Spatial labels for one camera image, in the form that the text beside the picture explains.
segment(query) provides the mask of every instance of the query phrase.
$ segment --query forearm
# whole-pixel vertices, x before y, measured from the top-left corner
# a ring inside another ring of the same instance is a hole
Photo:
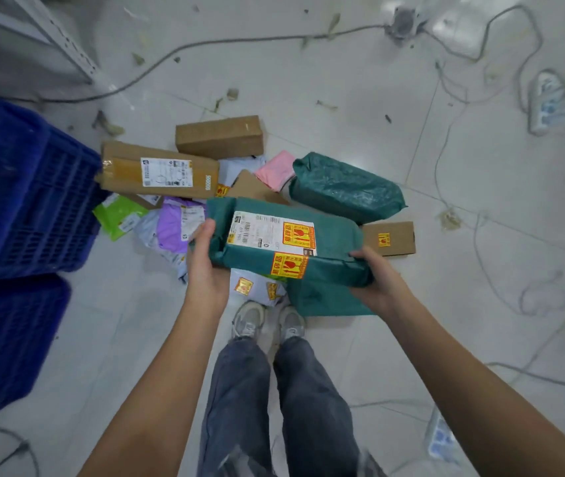
[[[178,472],[212,349],[218,316],[186,298],[173,330],[123,403],[80,476]]]
[[[565,475],[565,435],[485,367],[410,294],[383,315],[482,476]]]

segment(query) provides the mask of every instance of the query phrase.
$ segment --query white tile floor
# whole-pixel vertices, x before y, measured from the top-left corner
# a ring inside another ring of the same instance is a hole
[[[519,1],[456,0],[446,14],[454,46],[474,50],[485,21]],[[546,39],[527,67],[525,87],[542,68],[554,67],[565,75],[565,0],[521,1],[535,10]],[[144,69],[133,65],[133,51],[151,63],[170,48],[195,40],[320,32],[335,12],[342,13],[342,29],[382,23],[381,2],[76,0],[57,6],[56,12],[96,53],[106,86],[126,82]],[[124,7],[149,22],[131,18]],[[100,136],[90,124],[99,107],[126,128],[121,140],[174,149],[175,124],[259,114],[267,129],[268,157],[283,149],[299,157],[322,152],[402,184],[409,207],[394,220],[415,222],[417,254],[393,259],[393,264],[477,357],[523,366],[565,321],[565,126],[543,138],[527,134],[525,115],[509,86],[491,102],[467,109],[438,165],[439,190],[467,225],[474,226],[477,213],[488,214],[490,220],[478,230],[477,247],[511,308],[488,285],[473,248],[473,231],[441,230],[437,215],[444,204],[434,180],[446,130],[461,110],[439,88],[435,60],[447,60],[449,75],[471,88],[471,98],[493,93],[532,49],[532,33],[522,16],[508,16],[501,27],[493,27],[492,45],[478,67],[444,55],[429,39],[418,38],[413,47],[399,49],[381,30],[314,41],[303,51],[296,41],[192,49],[179,54],[180,63],[166,62],[122,95],[49,106],[44,115],[63,129],[72,126],[75,136],[97,148]],[[484,88],[481,70],[489,62],[494,86]],[[24,83],[37,86],[37,81]],[[239,88],[239,100],[224,102],[218,114],[212,113],[216,99],[230,87]],[[317,100],[338,109],[317,106]],[[557,280],[536,284],[555,272],[561,274]],[[0,425],[32,442],[44,477],[77,473],[164,341],[185,290],[132,235],[116,243],[100,235],[86,265],[67,278],[72,303],[35,389],[0,412]],[[517,299],[528,285],[525,308],[536,309],[537,316],[517,314]],[[195,472],[212,365],[227,341],[237,305],[231,301],[223,315],[181,476]],[[315,318],[309,321],[307,339],[351,405],[389,399],[409,403],[352,410],[360,444],[371,449],[382,467],[389,472],[423,457],[433,401],[390,331],[375,317]],[[565,330],[533,370],[565,380]],[[501,376],[514,378],[509,371]],[[530,378],[516,387],[565,431],[564,387]],[[273,382],[271,395],[274,467],[287,475]],[[7,445],[0,441],[0,457]],[[400,475],[451,471],[416,462]],[[33,473],[24,458],[6,465],[0,475]]]

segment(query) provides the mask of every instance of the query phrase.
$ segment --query jeans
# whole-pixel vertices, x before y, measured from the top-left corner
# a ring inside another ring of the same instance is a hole
[[[347,403],[306,340],[285,341],[274,359],[289,477],[354,477],[359,450]],[[201,432],[197,477],[216,472],[234,449],[271,474],[269,363],[252,338],[218,356]]]

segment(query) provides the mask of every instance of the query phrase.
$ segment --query gray sneaker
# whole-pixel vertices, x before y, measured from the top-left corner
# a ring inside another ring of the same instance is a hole
[[[234,316],[234,321],[231,323],[231,336],[233,338],[250,337],[257,339],[264,321],[265,309],[263,305],[248,301],[239,308]]]
[[[305,319],[298,314],[293,306],[283,308],[280,316],[281,344],[291,337],[305,337]]]

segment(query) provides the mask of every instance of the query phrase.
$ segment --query blue plastic crate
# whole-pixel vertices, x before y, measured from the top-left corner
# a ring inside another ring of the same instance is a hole
[[[31,392],[70,295],[56,275],[0,281],[0,409]]]
[[[81,267],[106,196],[100,169],[96,152],[0,101],[0,279]]]

